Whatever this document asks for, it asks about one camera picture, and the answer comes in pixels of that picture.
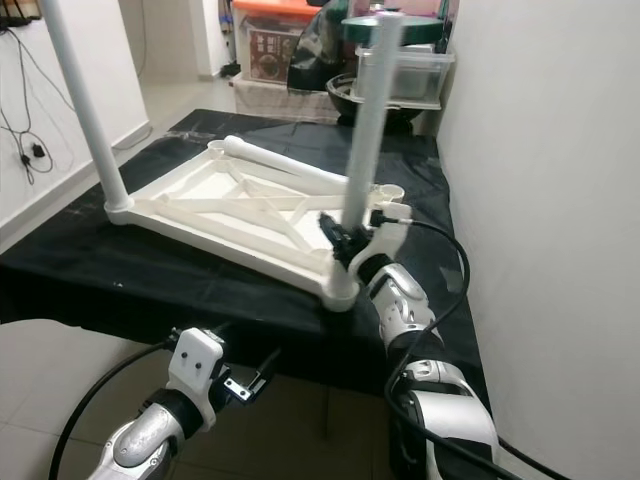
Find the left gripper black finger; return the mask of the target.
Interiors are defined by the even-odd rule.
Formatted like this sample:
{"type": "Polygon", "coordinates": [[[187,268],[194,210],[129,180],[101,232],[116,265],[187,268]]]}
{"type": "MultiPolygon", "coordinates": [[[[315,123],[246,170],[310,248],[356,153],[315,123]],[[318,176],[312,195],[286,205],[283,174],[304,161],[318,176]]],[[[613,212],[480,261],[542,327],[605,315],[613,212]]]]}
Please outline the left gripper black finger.
{"type": "Polygon", "coordinates": [[[282,349],[274,349],[257,367],[255,375],[250,381],[250,397],[259,397],[266,385],[269,385],[270,381],[274,379],[276,361],[278,361],[280,353],[282,353],[282,349]]]}

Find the white plastic children table top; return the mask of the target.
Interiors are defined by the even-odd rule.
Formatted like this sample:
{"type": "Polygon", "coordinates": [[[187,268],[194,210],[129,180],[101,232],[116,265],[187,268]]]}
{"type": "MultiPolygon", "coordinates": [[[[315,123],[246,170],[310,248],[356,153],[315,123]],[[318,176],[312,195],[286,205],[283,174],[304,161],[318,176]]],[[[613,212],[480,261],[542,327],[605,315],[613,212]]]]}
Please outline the white plastic children table top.
{"type": "MultiPolygon", "coordinates": [[[[342,216],[346,188],[328,189],[248,160],[225,155],[221,140],[129,193],[129,223],[214,253],[315,294],[330,311],[355,303],[356,274],[335,260],[317,218],[342,216]]],[[[372,184],[372,206],[404,204],[394,184],[372,184]]]]}

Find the black tablecloth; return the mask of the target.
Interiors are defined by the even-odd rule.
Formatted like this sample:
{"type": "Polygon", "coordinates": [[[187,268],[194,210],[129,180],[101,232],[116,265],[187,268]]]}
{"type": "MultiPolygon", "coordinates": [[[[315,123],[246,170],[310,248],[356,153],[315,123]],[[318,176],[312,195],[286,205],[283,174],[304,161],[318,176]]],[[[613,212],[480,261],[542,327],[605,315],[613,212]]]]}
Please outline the black tablecloth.
{"type": "MultiPolygon", "coordinates": [[[[137,189],[228,134],[303,163],[342,173],[353,129],[195,109],[129,159],[125,187],[137,189]]],[[[375,182],[406,189],[413,219],[453,233],[451,186],[433,137],[392,133],[381,142],[375,182]]],[[[1,324],[50,319],[151,344],[170,329],[218,326],[227,358],[256,366],[276,348],[280,374],[381,397],[388,378],[378,321],[361,300],[348,314],[315,294],[141,227],[111,224],[93,186],[0,256],[1,324]]],[[[397,259],[443,314],[460,292],[452,244],[413,228],[397,259]]],[[[492,411],[483,361],[466,303],[438,332],[452,364],[492,411]]]]}

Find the black round basin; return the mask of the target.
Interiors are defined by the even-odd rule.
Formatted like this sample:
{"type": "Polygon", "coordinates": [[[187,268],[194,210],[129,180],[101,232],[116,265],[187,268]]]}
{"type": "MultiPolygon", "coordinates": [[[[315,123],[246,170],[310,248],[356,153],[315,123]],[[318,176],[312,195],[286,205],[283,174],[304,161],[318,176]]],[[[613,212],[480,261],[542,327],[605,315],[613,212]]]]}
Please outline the black round basin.
{"type": "MultiPolygon", "coordinates": [[[[355,73],[339,74],[326,82],[326,92],[339,113],[337,120],[339,125],[355,127],[358,108],[361,105],[361,102],[351,95],[355,82],[355,73]]],[[[422,109],[389,106],[384,123],[384,134],[413,134],[413,119],[421,114],[424,114],[422,109]]]]}

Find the patterned beige bench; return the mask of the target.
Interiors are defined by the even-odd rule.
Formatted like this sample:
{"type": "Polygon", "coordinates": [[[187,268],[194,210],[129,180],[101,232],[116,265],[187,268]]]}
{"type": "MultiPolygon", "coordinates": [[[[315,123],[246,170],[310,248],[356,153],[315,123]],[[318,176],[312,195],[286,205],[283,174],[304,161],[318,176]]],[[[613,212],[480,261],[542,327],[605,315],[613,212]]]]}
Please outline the patterned beige bench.
{"type": "Polygon", "coordinates": [[[288,90],[284,84],[253,81],[239,74],[229,79],[239,114],[284,122],[335,124],[339,113],[328,93],[288,90]]]}

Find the black plastic bag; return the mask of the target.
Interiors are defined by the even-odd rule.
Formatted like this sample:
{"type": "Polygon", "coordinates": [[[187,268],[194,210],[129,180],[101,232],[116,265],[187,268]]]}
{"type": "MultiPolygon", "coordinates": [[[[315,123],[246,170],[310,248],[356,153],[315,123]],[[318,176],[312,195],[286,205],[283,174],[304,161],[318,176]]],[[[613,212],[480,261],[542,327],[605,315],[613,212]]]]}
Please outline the black plastic bag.
{"type": "Polygon", "coordinates": [[[349,0],[326,0],[297,38],[285,87],[323,92],[346,69],[342,22],[348,13],[349,0]]]}

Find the clear plastic storage box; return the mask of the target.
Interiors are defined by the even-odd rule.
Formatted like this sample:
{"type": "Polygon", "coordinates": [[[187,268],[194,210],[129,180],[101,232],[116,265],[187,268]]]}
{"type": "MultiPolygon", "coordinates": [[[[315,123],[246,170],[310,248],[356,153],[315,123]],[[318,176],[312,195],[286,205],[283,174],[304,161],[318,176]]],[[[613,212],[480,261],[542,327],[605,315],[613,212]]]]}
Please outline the clear plastic storage box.
{"type": "Polygon", "coordinates": [[[442,109],[440,96],[453,64],[453,54],[434,52],[429,44],[403,46],[397,55],[388,104],[397,108],[442,109]]]}

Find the storage box with orange lid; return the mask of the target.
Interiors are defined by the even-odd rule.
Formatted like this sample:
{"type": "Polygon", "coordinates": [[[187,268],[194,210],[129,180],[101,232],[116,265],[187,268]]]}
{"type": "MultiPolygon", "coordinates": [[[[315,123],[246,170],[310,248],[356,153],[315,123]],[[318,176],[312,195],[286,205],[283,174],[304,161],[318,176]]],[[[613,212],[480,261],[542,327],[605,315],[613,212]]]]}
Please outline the storage box with orange lid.
{"type": "Polygon", "coordinates": [[[306,0],[232,0],[236,60],[247,81],[284,84],[298,37],[319,12],[306,0]]]}

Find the dark green round lid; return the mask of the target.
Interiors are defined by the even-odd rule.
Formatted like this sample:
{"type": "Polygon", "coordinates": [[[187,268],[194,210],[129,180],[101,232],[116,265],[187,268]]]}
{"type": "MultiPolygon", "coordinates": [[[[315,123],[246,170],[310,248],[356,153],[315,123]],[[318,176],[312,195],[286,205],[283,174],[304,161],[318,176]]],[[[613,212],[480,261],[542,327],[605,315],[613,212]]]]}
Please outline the dark green round lid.
{"type": "MultiPolygon", "coordinates": [[[[404,15],[394,12],[390,14],[403,18],[403,31],[402,36],[399,37],[399,45],[435,44],[435,42],[442,40],[444,35],[443,20],[421,17],[421,15],[404,15]]],[[[384,15],[387,15],[387,12],[343,19],[340,26],[342,26],[344,40],[349,44],[362,47],[374,45],[378,20],[384,15]]]]}

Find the pink storage box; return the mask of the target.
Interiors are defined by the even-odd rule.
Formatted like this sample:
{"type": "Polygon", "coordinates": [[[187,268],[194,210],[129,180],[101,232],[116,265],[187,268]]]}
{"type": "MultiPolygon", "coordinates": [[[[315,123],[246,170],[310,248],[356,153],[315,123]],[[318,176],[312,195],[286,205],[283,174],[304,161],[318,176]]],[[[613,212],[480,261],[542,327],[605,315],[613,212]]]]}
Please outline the pink storage box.
{"type": "Polygon", "coordinates": [[[453,20],[461,0],[397,0],[402,13],[443,20],[453,20]]]}

